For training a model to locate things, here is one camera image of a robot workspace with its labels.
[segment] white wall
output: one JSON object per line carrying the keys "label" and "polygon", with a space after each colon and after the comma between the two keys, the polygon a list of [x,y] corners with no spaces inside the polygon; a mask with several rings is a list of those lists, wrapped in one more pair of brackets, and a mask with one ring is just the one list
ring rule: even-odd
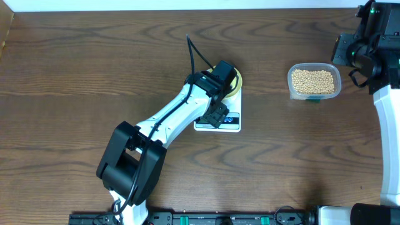
{"label": "white wall", "polygon": [[[355,8],[367,0],[3,0],[14,12]],[[400,3],[400,0],[388,0]]]}

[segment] white scale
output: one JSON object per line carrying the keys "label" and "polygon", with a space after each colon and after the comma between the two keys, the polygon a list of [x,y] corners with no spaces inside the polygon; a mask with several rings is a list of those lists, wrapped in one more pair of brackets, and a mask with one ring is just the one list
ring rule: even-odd
{"label": "white scale", "polygon": [[[211,124],[206,122],[194,122],[194,129],[197,131],[214,131],[214,132],[233,132],[237,133],[242,128],[242,77],[238,70],[236,70],[239,84],[236,88],[239,91],[233,96],[229,95],[222,100],[222,103],[229,109],[229,113],[226,115],[224,121],[219,128],[213,127]],[[231,85],[236,85],[236,78],[232,81]]]}

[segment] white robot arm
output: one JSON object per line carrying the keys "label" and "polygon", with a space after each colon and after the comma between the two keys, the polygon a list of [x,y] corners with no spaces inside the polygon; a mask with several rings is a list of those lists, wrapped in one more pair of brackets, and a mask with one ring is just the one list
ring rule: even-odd
{"label": "white robot arm", "polygon": [[[353,83],[368,85],[374,96],[382,135],[381,205],[319,207],[310,224],[400,224],[400,4],[368,1],[356,16],[361,18],[356,33],[337,38],[332,62],[355,68],[349,74]],[[358,84],[355,72],[367,80]]]}
{"label": "white robot arm", "polygon": [[[96,174],[114,198],[112,213],[119,221],[143,223],[146,199],[158,182],[166,149],[196,119],[215,128],[221,125],[229,113],[222,100],[234,89],[236,76],[235,68],[224,61],[211,72],[192,72],[181,92],[155,115],[136,126],[123,122],[114,130]],[[140,160],[126,149],[141,153]]]}
{"label": "white robot arm", "polygon": [[374,93],[374,104],[382,136],[381,205],[400,206],[400,89],[381,88]]}

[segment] wooden table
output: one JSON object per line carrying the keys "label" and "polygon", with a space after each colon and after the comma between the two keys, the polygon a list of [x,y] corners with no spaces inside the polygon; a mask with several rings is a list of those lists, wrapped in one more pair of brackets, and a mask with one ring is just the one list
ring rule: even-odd
{"label": "wooden table", "polygon": [[[66,224],[108,210],[96,168],[114,128],[167,104],[190,72],[185,34],[243,76],[242,131],[171,144],[147,205],[266,212],[379,203],[373,98],[338,67],[342,91],[290,100],[287,72],[330,63],[355,9],[17,13],[0,66],[0,224]],[[196,70],[207,69],[196,56]]]}

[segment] clear plastic container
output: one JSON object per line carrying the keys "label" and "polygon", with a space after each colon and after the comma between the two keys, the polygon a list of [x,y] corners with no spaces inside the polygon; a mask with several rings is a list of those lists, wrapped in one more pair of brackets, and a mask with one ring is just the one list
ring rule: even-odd
{"label": "clear plastic container", "polygon": [[[308,70],[308,71],[321,71],[325,70],[331,72],[333,77],[334,92],[332,94],[302,94],[297,92],[293,87],[292,72],[295,69]],[[289,84],[290,98],[291,99],[328,99],[336,97],[342,89],[342,81],[338,69],[328,63],[301,63],[294,65],[287,73],[287,83]]]}

